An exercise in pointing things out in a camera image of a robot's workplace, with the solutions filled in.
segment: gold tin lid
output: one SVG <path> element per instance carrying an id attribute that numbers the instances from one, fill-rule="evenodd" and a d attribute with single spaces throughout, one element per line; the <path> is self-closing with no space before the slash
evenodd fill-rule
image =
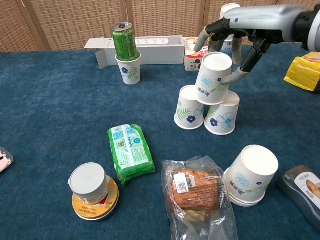
<path id="1" fill-rule="evenodd" d="M 84 203 L 76 194 L 72 195 L 72 206 L 75 213 L 82 219 L 98 221 L 104 219 L 115 209 L 119 199 L 119 188 L 116 182 L 109 176 L 108 195 L 95 205 Z"/>

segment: green wrapped package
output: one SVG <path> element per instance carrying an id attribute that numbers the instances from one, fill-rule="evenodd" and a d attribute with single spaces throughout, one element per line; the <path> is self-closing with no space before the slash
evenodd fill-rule
<path id="1" fill-rule="evenodd" d="M 128 124 L 108 130 L 108 137 L 116 174 L 126 181 L 156 171 L 149 146 L 140 126 Z"/>

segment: bottle label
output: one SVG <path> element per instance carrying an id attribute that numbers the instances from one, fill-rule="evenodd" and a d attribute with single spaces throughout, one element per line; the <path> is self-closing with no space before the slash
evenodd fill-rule
<path id="1" fill-rule="evenodd" d="M 320 179 L 312 172 L 299 174 L 294 183 L 320 209 Z"/>

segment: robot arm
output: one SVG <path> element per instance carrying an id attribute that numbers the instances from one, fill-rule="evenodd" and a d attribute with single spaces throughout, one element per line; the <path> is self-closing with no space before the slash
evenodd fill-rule
<path id="1" fill-rule="evenodd" d="M 200 51 L 208 38 L 209 52 L 219 52 L 229 35 L 233 36 L 232 60 L 241 61 L 242 38 L 253 46 L 237 71 L 222 79 L 222 84 L 241 81 L 255 67 L 271 44 L 302 43 L 307 51 L 320 52 L 320 4 L 308 11 L 301 5 L 238 7 L 227 11 L 223 19 L 209 24 L 200 33 L 194 47 Z"/>

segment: barcode label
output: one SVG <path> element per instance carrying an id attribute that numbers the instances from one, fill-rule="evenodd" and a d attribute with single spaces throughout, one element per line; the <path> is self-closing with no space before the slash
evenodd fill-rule
<path id="1" fill-rule="evenodd" d="M 196 187 L 195 177 L 193 177 L 193 176 L 187 177 L 186 183 L 188 184 L 188 187 L 189 187 L 189 188 L 194 188 L 194 187 Z"/>
<path id="2" fill-rule="evenodd" d="M 178 194 L 184 194 L 189 192 L 187 178 L 184 173 L 175 174 L 173 178 Z"/>
<path id="3" fill-rule="evenodd" d="M 188 187 L 191 188 L 192 187 L 192 183 L 191 183 L 191 179 L 187 178 L 186 179 L 186 183 L 188 184 Z"/>

